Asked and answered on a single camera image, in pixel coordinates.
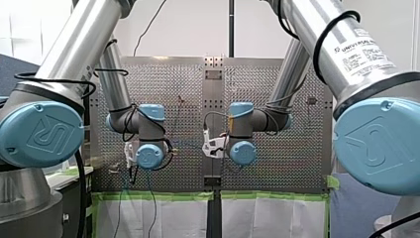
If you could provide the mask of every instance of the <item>light blue joint cap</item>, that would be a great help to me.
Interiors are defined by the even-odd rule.
[[[293,116],[291,114],[288,114],[286,125],[284,125],[283,130],[287,130],[291,127],[293,124]]]
[[[252,102],[234,102],[229,108],[229,114],[233,118],[245,116],[254,111],[254,103]]]
[[[248,141],[238,142],[231,148],[230,156],[236,164],[248,166],[256,159],[257,149]]]
[[[160,166],[163,151],[153,144],[142,145],[136,153],[137,165],[144,170],[153,170]]]
[[[142,104],[139,109],[155,121],[164,121],[164,107],[160,104]]]
[[[106,116],[105,125],[106,125],[106,127],[108,127],[109,130],[111,130],[113,132],[116,132],[115,129],[111,125],[111,115],[110,114],[108,114],[108,116]]]
[[[420,104],[381,97],[356,103],[339,118],[334,149],[359,182],[395,195],[420,194]]]
[[[0,157],[20,168],[47,168],[68,160],[84,137],[82,119],[52,101],[26,104],[0,122]]]

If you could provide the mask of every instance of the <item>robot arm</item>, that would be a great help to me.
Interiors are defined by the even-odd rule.
[[[334,149],[359,182],[420,193],[420,73],[403,72],[339,0],[266,0],[287,19],[337,99]]]
[[[118,49],[109,39],[134,2],[77,4],[34,80],[18,83],[7,102],[1,103],[0,134],[7,140],[0,140],[0,164],[51,167],[78,150],[84,138],[84,82],[99,62],[102,68],[120,67]],[[138,164],[147,170],[158,167],[166,153],[163,107],[145,104],[133,109],[125,78],[115,71],[99,73],[110,108],[107,125],[118,133],[140,134]]]
[[[235,163],[246,166],[255,160],[257,153],[252,144],[254,132],[277,133],[291,126],[291,107],[306,76],[308,62],[306,50],[298,41],[293,40],[265,107],[255,109],[252,102],[231,104],[227,150]]]

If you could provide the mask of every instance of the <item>perforated metal panel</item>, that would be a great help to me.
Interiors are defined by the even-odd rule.
[[[180,150],[167,169],[153,173],[153,188],[156,190],[204,189],[203,177],[209,175],[207,167],[211,159],[204,158],[201,152],[203,111],[209,109],[208,105],[204,108],[207,97],[203,94],[223,95],[220,99],[224,110],[233,101],[253,101],[255,106],[263,106],[277,79],[281,59],[223,59],[223,67],[218,65],[218,68],[223,71],[221,80],[224,83],[214,80],[214,86],[208,88],[203,87],[211,81],[203,83],[206,80],[204,70],[209,66],[205,63],[207,61],[198,58],[123,59],[124,68],[130,72],[127,83],[133,101],[165,106],[167,136]],[[206,90],[222,93],[209,94]],[[316,98],[317,103],[308,105],[308,97]],[[295,101],[291,129],[276,137],[255,133],[257,161],[240,170],[226,159],[221,172],[223,189],[322,192],[324,175],[330,167],[331,100],[331,94],[311,70]],[[97,109],[97,123],[92,122],[92,133],[97,131],[98,140],[95,142],[93,138],[92,143],[97,143],[96,160],[101,163],[96,166],[93,188],[98,191],[119,190],[127,186],[124,143],[121,135],[110,132],[104,124],[108,109],[101,90],[97,105],[93,108]],[[219,129],[226,127],[223,118],[214,117],[212,120]],[[113,173],[115,168],[123,171]],[[145,172],[139,170],[138,181],[132,188],[147,189],[146,177]]]
[[[235,101],[264,106],[280,66],[267,59],[251,62],[227,59],[225,66],[225,108]],[[308,98],[316,98],[316,104],[308,104]],[[325,120],[331,123],[331,115],[326,114],[326,111],[331,112],[331,98],[328,89],[310,69],[294,102],[291,128],[274,137],[254,133],[258,158],[243,169],[226,160],[222,170],[223,189],[321,192],[325,188],[322,175],[329,168],[329,152],[325,152],[323,146],[325,140],[331,140],[331,130],[324,128]]]
[[[202,190],[201,172],[201,83],[203,59],[123,59],[124,68],[130,73],[126,79],[132,101],[160,103],[165,107],[164,127],[166,136],[179,154],[170,166],[152,173],[155,190],[190,191]],[[102,90],[99,91],[98,107],[99,148],[102,160],[95,172],[95,190],[115,190],[127,186],[124,143],[122,136],[111,132],[104,123],[108,115]],[[116,165],[121,173],[113,173]],[[147,174],[139,170],[132,189],[147,189]]]

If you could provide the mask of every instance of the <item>white wall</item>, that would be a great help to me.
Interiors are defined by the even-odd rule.
[[[420,69],[418,0],[344,0],[362,25],[403,69]],[[115,37],[131,56],[160,0],[138,0]],[[228,54],[228,0],[167,0],[138,56],[203,57]],[[41,63],[70,12],[69,0],[0,0],[0,54]],[[268,4],[236,1],[236,57],[283,58],[290,41]]]
[[[40,64],[70,10],[70,0],[0,0],[0,54]]]
[[[131,56],[160,0],[137,1],[115,37]],[[142,39],[137,56],[203,57],[228,54],[228,0],[168,0]],[[283,58],[290,38],[265,2],[236,1],[236,57]]]

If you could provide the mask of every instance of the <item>blue wire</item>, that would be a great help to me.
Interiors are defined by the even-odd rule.
[[[152,229],[155,226],[155,223],[157,222],[157,216],[158,216],[158,205],[157,205],[157,200],[155,198],[155,194],[152,191],[152,172],[151,171],[147,171],[147,182],[148,182],[148,189],[151,192],[152,198],[154,199],[154,205],[155,205],[155,216],[154,216],[154,221],[152,222],[151,228],[149,228],[149,235],[148,238],[151,238],[151,233],[152,233]]]

